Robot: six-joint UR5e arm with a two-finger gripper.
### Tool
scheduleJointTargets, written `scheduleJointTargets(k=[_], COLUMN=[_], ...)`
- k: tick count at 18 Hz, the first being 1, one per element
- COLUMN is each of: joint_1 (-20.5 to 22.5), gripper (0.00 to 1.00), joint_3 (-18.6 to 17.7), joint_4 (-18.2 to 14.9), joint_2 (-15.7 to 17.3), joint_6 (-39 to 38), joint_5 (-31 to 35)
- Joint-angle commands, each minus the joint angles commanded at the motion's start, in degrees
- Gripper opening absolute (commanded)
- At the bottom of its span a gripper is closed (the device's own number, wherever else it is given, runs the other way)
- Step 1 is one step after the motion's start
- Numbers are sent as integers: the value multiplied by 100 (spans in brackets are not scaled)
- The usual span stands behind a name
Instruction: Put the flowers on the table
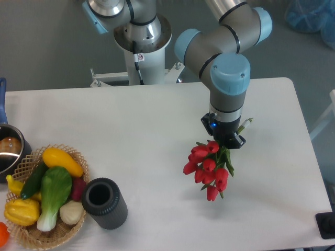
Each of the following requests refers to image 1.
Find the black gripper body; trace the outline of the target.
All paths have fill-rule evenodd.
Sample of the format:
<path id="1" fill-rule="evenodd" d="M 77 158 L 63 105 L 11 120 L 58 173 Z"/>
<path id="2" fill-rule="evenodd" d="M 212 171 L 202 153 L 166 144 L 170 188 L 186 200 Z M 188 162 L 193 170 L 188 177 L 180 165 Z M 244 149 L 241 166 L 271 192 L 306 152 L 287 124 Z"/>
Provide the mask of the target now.
<path id="1" fill-rule="evenodd" d="M 234 138 L 236 134 L 239 134 L 238 125 L 240 118 L 232 122 L 221 122 L 214 117 L 213 113 L 206 113 L 201 118 L 201 122 L 207 133 L 213 136 L 214 140 L 217 141 L 220 146 L 224 146 L 227 149 L 234 149 Z"/>

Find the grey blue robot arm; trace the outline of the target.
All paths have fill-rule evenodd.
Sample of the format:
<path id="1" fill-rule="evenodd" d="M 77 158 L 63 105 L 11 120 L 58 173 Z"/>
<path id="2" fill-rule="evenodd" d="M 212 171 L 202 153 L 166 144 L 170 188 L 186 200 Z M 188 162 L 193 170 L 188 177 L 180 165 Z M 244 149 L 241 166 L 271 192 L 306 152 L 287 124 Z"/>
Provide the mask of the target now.
<path id="1" fill-rule="evenodd" d="M 210 91 L 209 111 L 202 123 L 221 146 L 245 144 L 238 126 L 247 88 L 250 63 L 243 51 L 266 39 L 272 20 L 263 8 L 246 1 L 208 1 L 218 28 L 207 35 L 187 29 L 176 40 L 178 60 Z M 156 1 L 85 1 L 83 8 L 99 33 L 112 32 L 123 50 L 130 85 L 164 83 L 165 47 L 172 38 L 167 19 Z"/>

